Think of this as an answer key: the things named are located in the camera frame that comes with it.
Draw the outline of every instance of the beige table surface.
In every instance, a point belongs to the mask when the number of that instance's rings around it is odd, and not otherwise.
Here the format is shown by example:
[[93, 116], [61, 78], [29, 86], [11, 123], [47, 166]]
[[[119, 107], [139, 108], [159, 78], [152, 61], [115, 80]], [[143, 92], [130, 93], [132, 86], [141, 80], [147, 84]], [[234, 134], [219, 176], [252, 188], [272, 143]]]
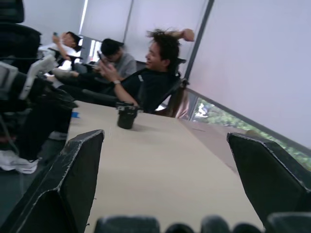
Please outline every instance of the beige table surface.
[[95, 200], [86, 227], [109, 215], [151, 215], [161, 231], [184, 222], [199, 231], [206, 215], [221, 215], [230, 226], [262, 223], [239, 177], [174, 118], [139, 114], [132, 130], [116, 126], [115, 109], [77, 102], [69, 139], [105, 131]]

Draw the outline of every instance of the person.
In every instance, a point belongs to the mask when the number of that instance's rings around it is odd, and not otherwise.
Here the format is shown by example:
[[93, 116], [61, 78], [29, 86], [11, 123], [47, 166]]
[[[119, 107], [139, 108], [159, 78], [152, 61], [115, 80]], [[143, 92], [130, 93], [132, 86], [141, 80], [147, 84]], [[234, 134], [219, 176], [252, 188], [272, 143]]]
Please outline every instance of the person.
[[[169, 88], [171, 77], [173, 77], [170, 72], [179, 55], [178, 40], [183, 38], [186, 41], [194, 41], [194, 33], [190, 29], [181, 32], [155, 30], [149, 32], [148, 36], [153, 41], [146, 55], [146, 69], [140, 74], [136, 72], [127, 79], [120, 81], [120, 75], [113, 65], [106, 65], [103, 61], [99, 63], [100, 74], [112, 82], [111, 86], [104, 91], [108, 95], [118, 97], [121, 101], [138, 105], [137, 94], [140, 78], [142, 78], [146, 94], [142, 107], [146, 110], [154, 100], [157, 100]], [[60, 88], [76, 99], [89, 101], [83, 95], [78, 98], [78, 95], [82, 93], [77, 87], [63, 85]], [[17, 170], [24, 174], [34, 173], [38, 164], [37, 154], [40, 152], [43, 143], [51, 132], [57, 130], [57, 127], [64, 122], [69, 122], [70, 116], [71, 111], [54, 106], [53, 102], [38, 104], [29, 113], [26, 122], [17, 135], [15, 145], [19, 154], [17, 155], [16, 151], [13, 152], [12, 150], [0, 150], [0, 168]]]
[[[105, 39], [102, 42], [101, 52], [105, 60], [114, 64], [115, 69], [124, 80], [136, 72], [136, 60], [134, 57], [123, 51], [119, 42], [112, 39]], [[98, 91], [103, 88], [103, 84], [94, 80], [94, 78], [105, 78], [98, 73], [96, 66], [91, 73], [82, 64], [76, 64], [74, 71], [65, 71], [59, 68], [53, 70], [55, 78], [63, 84], [86, 88], [92, 91]]]
[[80, 37], [73, 32], [63, 33], [61, 37], [57, 35], [52, 36], [52, 44], [39, 47], [40, 51], [43, 51], [44, 55], [53, 53], [49, 48], [60, 52], [61, 57], [64, 60], [70, 61], [67, 55], [75, 56], [77, 50], [79, 50]]

